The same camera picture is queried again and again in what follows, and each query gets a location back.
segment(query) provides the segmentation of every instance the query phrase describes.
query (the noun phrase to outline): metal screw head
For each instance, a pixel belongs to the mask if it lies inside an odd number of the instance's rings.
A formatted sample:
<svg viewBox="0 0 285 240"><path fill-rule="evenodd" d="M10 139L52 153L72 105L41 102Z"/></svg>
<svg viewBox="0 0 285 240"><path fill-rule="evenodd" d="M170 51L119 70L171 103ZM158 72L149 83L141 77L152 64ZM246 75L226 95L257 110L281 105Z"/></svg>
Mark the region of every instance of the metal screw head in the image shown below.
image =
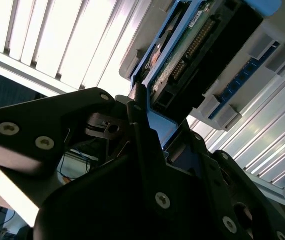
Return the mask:
<svg viewBox="0 0 285 240"><path fill-rule="evenodd" d="M105 95L105 94L100 94L101 98L104 100L109 100L109 96Z"/></svg>
<svg viewBox="0 0 285 240"><path fill-rule="evenodd" d="M166 194L162 192L158 192L155 198L156 198L157 204L161 206L163 209L169 209L169 207L171 206L171 200Z"/></svg>
<svg viewBox="0 0 285 240"><path fill-rule="evenodd" d="M138 105L134 105L134 108L137 109L137 110L139 110L139 111L142 109L142 108L141 108L140 106L138 106Z"/></svg>
<svg viewBox="0 0 285 240"><path fill-rule="evenodd" d="M233 233L233 234L237 233L237 226L236 226L236 224L234 223L234 221L230 217L224 216L222 221L223 221L224 226L231 233Z"/></svg>
<svg viewBox="0 0 285 240"><path fill-rule="evenodd" d="M51 150L55 146L54 140L47 136L40 136L36 139L36 146L42 150Z"/></svg>
<svg viewBox="0 0 285 240"><path fill-rule="evenodd" d="M3 122L0 124L0 133L7 136L13 136L19 133L20 128L12 122Z"/></svg>
<svg viewBox="0 0 285 240"><path fill-rule="evenodd" d="M229 157L227 156L227 154L226 154L226 153L224 153L224 152L223 152L221 155L222 155L222 157L223 157L224 159L226 159L226 160L228 160L228 159L229 159Z"/></svg>
<svg viewBox="0 0 285 240"><path fill-rule="evenodd" d="M277 232L277 237L278 237L280 240L285 240L285 235L284 235L281 231L278 231L278 232Z"/></svg>
<svg viewBox="0 0 285 240"><path fill-rule="evenodd" d="M194 136L196 137L197 140L199 140L199 141L202 140L202 138L198 134L195 134Z"/></svg>

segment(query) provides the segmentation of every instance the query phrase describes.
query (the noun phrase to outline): black plastic part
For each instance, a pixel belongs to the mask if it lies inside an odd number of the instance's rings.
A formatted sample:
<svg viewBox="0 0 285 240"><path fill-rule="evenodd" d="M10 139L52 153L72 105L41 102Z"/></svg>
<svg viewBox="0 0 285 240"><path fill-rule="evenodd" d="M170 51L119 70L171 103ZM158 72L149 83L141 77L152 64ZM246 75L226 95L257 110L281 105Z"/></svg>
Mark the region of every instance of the black plastic part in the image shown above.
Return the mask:
<svg viewBox="0 0 285 240"><path fill-rule="evenodd" d="M212 156L221 169L228 172L234 184L232 192L236 201L243 203L252 215L252 232L254 239L279 239L277 232L285 235L285 219L274 208L256 185L247 177L226 152L217 150Z"/></svg>
<svg viewBox="0 0 285 240"><path fill-rule="evenodd" d="M91 88L0 108L0 124L14 123L20 129L12 136L0 133L0 166L30 176L50 176L66 149L90 140L85 135L89 115L108 111L114 104L109 93ZM42 136L54 141L51 150L36 146L36 139Z"/></svg>

